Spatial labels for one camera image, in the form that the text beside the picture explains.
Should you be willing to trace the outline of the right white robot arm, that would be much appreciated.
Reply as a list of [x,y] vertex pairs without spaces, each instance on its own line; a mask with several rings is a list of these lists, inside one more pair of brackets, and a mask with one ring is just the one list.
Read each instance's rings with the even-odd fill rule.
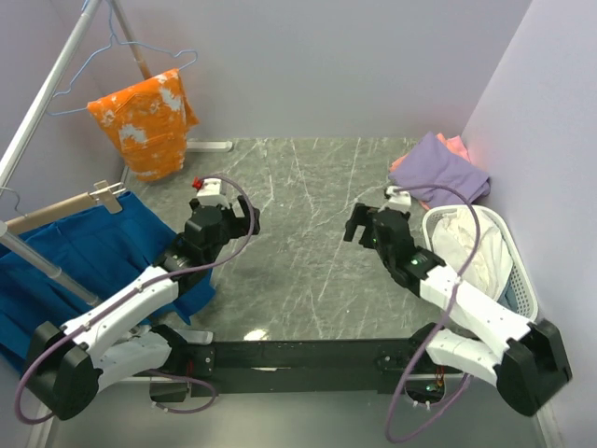
[[558,328],[546,319],[535,323],[518,315],[459,281],[443,259],[414,243],[409,217],[357,203],[343,238],[352,241],[362,227],[359,243],[377,252],[396,283],[448,311],[453,322],[474,335],[443,329],[411,347],[410,364],[421,372],[442,365],[468,373],[495,386],[516,412],[535,415],[573,378]]

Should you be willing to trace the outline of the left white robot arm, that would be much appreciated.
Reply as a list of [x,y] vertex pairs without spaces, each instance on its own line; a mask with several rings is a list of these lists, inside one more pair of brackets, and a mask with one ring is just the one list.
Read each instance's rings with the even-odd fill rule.
[[187,370],[191,343],[178,332],[157,325],[138,335],[127,333],[202,283],[213,268],[222,265],[218,256],[230,241],[239,239],[248,245],[258,234],[259,210],[245,193],[237,200],[241,216],[221,194],[193,198],[184,231],[131,284],[59,327],[46,322],[35,330],[14,398],[20,421],[34,423],[21,409],[25,390],[51,415],[68,420],[87,408],[99,392],[140,373],[203,386],[210,401],[217,398],[212,385]]

